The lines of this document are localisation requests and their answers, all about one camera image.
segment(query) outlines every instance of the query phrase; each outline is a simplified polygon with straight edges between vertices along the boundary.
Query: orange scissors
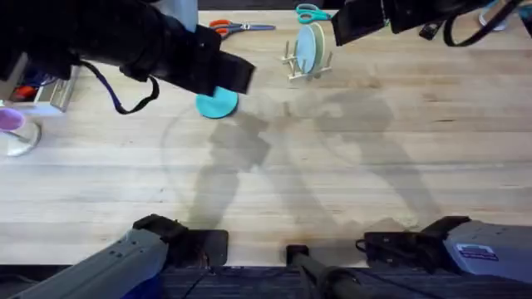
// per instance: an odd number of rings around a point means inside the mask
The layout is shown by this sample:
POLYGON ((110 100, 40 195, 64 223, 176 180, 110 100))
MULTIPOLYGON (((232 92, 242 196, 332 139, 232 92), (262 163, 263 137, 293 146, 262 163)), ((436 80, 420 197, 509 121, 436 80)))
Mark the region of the orange scissors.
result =
POLYGON ((275 30, 275 26, 272 25, 253 25, 248 23, 233 23, 230 20, 216 20, 209 23, 209 27, 214 29, 222 40, 226 39, 233 33, 243 32, 248 30, 275 30))

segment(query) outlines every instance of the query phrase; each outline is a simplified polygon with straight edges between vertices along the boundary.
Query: cup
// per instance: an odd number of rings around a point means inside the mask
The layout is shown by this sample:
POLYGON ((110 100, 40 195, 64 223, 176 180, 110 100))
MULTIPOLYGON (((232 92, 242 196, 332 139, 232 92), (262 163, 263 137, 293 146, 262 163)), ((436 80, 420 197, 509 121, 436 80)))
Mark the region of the cup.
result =
POLYGON ((0 153, 16 157, 33 150, 41 139, 41 126, 23 113, 0 108, 0 153))

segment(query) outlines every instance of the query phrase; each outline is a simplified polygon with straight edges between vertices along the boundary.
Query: plate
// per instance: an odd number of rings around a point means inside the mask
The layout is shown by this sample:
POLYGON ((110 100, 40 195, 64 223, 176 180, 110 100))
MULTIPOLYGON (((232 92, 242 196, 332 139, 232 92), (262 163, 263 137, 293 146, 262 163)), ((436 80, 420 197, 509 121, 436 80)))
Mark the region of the plate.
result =
POLYGON ((220 119, 233 113, 239 104, 239 94, 216 87, 213 96, 197 95, 196 109, 210 119, 220 119))
POLYGON ((303 74, 308 74, 314 67, 316 61, 316 37, 309 25, 305 25, 298 33, 298 47, 296 49, 296 59, 299 69, 303 74))
POLYGON ((322 26, 316 22, 310 24, 310 27, 316 37, 316 61, 314 62, 314 67, 318 69, 325 62, 325 33, 323 33, 322 26))

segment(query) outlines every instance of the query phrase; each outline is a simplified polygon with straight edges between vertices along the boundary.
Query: label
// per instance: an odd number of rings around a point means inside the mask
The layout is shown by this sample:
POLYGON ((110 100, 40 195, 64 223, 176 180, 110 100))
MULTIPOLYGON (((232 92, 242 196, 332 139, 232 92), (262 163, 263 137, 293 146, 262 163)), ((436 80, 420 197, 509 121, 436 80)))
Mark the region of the label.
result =
POLYGON ((462 257, 482 259, 498 262, 499 258, 489 246, 475 244, 456 244, 456 249, 462 257))

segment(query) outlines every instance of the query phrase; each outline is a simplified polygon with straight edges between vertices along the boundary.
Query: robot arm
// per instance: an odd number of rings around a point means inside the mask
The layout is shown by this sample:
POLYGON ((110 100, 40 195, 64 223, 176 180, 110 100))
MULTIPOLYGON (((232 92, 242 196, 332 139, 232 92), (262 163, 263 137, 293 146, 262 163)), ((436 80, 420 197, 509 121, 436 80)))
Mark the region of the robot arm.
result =
POLYGON ((520 4, 530 0, 500 0, 504 7, 477 33, 463 42, 452 37, 455 19, 461 14, 484 7, 493 0, 352 0, 332 18, 337 46, 365 37, 386 26, 400 33, 429 22, 446 22, 444 40, 449 47, 468 47, 488 35, 520 4))
POLYGON ((469 217, 444 217, 419 233, 365 233, 369 262, 491 275, 532 283, 531 227, 498 225, 469 217))
MULTIPOLYGON (((120 67, 128 77, 149 76, 194 93, 216 86, 245 93, 254 66, 221 51, 220 36, 140 0, 3 0, 0 2, 0 79, 26 52, 43 71, 63 80, 80 59, 120 67)), ((197 8, 191 12, 197 15, 197 8)))
POLYGON ((108 248, 11 299, 122 298, 165 266, 183 265, 195 259, 196 256, 188 252, 204 246, 204 243, 190 242, 191 238, 197 239, 197 232, 224 235, 222 242, 220 239, 216 242, 221 251, 212 255, 226 256, 227 232, 191 231, 175 221, 152 214, 135 222, 124 237, 108 248))

